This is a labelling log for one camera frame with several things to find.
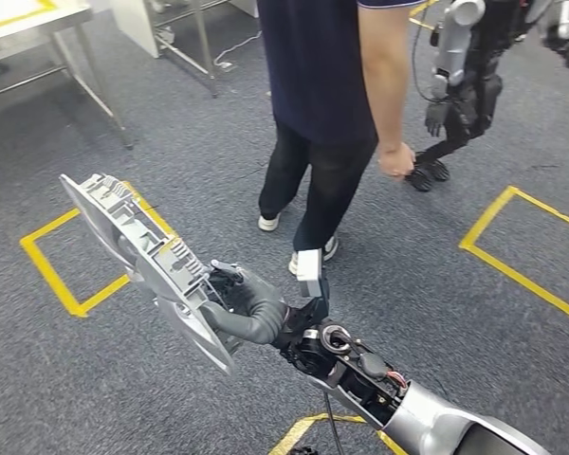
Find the person's hand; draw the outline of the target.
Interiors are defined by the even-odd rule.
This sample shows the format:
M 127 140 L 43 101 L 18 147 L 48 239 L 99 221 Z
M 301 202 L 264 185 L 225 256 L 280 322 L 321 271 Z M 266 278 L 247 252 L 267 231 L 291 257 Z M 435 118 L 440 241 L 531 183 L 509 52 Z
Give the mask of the person's hand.
M 378 161 L 383 173 L 400 180 L 414 169 L 415 154 L 406 142 L 396 146 L 381 143 L 378 148 Z

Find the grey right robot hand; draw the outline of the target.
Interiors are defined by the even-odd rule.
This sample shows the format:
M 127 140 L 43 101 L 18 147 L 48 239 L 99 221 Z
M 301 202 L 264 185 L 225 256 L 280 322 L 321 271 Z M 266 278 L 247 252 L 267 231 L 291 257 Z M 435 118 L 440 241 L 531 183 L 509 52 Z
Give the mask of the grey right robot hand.
M 237 264 L 211 265 L 209 282 L 234 310 L 211 300 L 203 304 L 200 312 L 212 327 L 259 345 L 271 344 L 284 327 L 289 306 L 276 287 Z

